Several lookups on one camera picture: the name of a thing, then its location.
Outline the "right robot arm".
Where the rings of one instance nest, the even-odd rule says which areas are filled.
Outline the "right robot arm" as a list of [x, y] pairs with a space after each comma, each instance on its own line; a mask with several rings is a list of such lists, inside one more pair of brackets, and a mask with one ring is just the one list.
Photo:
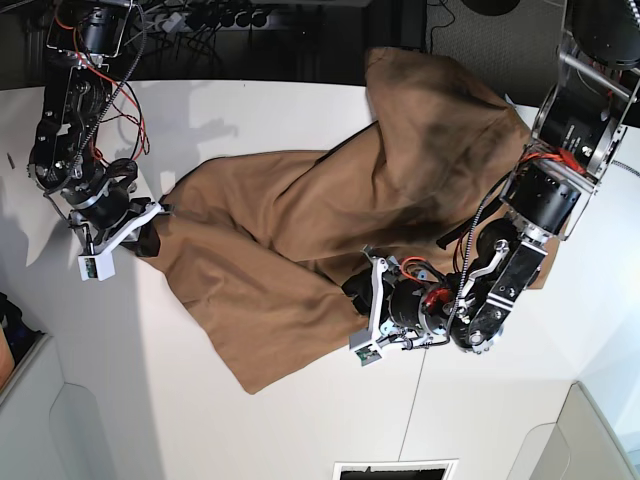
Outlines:
[[142, 55], [135, 54], [122, 76], [111, 77], [131, 18], [145, 18], [137, 1], [59, 1], [46, 38], [42, 114], [28, 163], [29, 177], [43, 197], [61, 197], [70, 207], [56, 213], [94, 254], [119, 234], [120, 243], [141, 258], [158, 255], [161, 241], [153, 219], [164, 212], [148, 197], [132, 195], [137, 157], [147, 149], [142, 114], [134, 116], [137, 141], [127, 157], [108, 161], [97, 145], [107, 113], [124, 96], [140, 104], [129, 80]]

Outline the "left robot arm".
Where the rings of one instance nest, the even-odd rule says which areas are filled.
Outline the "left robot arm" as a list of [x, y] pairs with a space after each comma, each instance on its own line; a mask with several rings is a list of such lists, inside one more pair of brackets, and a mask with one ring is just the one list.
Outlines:
[[363, 364], [387, 349], [454, 344], [480, 354], [501, 336], [547, 242], [571, 235], [625, 135], [639, 100], [638, 3], [567, 2], [558, 70], [517, 164], [472, 218], [438, 240], [456, 248], [452, 273], [418, 256], [367, 252], [369, 269], [346, 284], [368, 317], [349, 339]]

